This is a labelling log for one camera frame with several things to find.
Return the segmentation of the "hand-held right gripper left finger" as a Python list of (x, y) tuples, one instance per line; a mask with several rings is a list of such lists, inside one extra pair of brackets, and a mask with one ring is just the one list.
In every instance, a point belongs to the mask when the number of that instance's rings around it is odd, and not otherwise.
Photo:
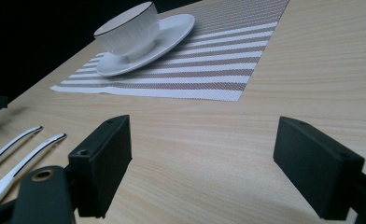
[(68, 155), (68, 179), (81, 217), (105, 217), (132, 160), (130, 116), (104, 121)]

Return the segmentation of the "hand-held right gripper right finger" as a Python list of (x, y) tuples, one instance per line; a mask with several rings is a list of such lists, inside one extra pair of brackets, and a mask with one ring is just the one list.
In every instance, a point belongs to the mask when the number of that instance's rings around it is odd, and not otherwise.
[(350, 185), (364, 164), (359, 154), (304, 121), (281, 117), (273, 158), (319, 217), (346, 219)]

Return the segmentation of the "white ribbed cup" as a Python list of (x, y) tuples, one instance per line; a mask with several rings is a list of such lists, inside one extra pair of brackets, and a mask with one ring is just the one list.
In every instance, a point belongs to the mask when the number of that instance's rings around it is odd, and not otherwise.
[(147, 1), (107, 21), (93, 36), (107, 52), (133, 60), (154, 48), (159, 31), (157, 8)]

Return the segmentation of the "striped woven placemat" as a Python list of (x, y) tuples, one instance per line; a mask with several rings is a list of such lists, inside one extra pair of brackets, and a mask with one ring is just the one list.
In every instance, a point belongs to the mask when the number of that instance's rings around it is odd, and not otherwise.
[(191, 14), (191, 32), (156, 61), (126, 74), (103, 77), (85, 63), (54, 91), (237, 101), (289, 0), (223, 0)]

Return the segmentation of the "white saucer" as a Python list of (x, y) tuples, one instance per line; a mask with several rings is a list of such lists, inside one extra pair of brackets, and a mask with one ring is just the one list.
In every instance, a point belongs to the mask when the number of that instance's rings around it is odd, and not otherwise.
[(155, 45), (147, 54), (137, 59), (106, 53), (96, 66), (96, 72), (103, 77), (113, 77), (139, 69), (161, 58), (176, 47), (193, 29), (195, 18), (191, 14), (178, 14), (160, 21), (160, 32)]

